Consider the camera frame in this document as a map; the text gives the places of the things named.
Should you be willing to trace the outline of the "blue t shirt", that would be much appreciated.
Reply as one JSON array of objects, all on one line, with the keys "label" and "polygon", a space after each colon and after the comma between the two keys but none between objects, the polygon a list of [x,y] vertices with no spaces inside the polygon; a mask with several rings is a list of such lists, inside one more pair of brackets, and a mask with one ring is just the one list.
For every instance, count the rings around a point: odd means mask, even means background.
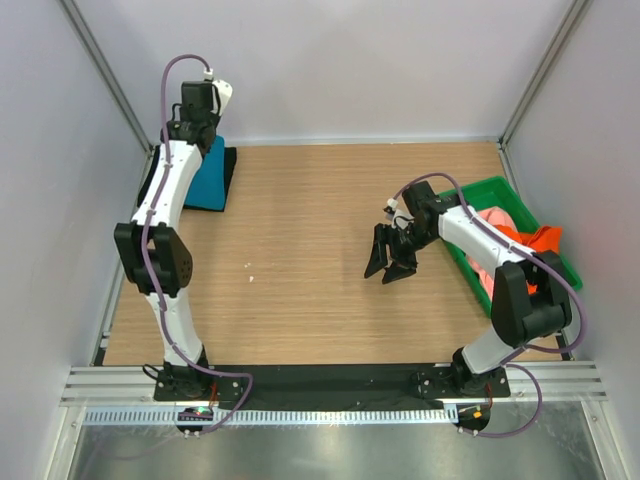
[{"label": "blue t shirt", "polygon": [[191,181],[184,207],[223,211],[226,204],[224,173],[225,141],[217,136]]}]

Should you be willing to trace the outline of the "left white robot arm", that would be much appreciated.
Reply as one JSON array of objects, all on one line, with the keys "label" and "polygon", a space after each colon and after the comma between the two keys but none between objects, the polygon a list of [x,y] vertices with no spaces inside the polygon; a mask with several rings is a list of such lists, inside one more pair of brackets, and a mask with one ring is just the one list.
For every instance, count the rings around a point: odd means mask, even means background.
[{"label": "left white robot arm", "polygon": [[154,311],[164,344],[160,368],[146,365],[155,399],[202,400],[211,391],[206,350],[191,314],[193,257],[177,231],[192,180],[216,138],[223,106],[212,80],[181,86],[132,219],[114,230],[127,280]]}]

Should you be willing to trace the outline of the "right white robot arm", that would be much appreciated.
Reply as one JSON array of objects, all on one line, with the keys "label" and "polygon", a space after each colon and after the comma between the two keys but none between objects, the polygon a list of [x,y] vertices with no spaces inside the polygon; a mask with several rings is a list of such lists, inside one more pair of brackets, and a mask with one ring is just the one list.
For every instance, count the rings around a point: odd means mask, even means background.
[{"label": "right white robot arm", "polygon": [[462,191],[437,194],[427,180],[412,182],[388,199],[386,222],[374,228],[364,276],[381,274],[390,284],[417,272],[417,254],[437,240],[455,245],[492,281],[490,325],[452,357],[455,392],[483,392],[490,378],[533,341],[572,322],[572,288],[563,261],[547,248],[537,251],[486,220]]}]

